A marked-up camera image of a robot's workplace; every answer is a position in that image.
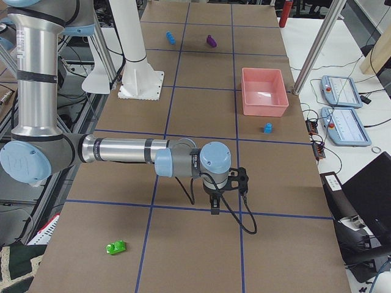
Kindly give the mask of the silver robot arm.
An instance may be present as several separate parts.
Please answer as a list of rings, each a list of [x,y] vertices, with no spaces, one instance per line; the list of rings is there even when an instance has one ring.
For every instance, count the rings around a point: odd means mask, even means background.
[[[65,168],[95,161],[152,164],[159,176],[201,178],[218,214],[229,188],[231,154],[220,142],[201,148],[189,139],[112,139],[66,134],[57,127],[58,36],[92,35],[92,1],[8,1],[16,26],[18,124],[1,149],[13,179],[33,184]]]

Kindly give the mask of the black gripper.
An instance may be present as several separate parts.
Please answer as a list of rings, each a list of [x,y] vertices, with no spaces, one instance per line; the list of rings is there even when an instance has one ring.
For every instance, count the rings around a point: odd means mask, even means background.
[[[220,200],[224,191],[215,187],[208,187],[206,183],[203,183],[203,189],[210,196],[211,215],[219,214]]]

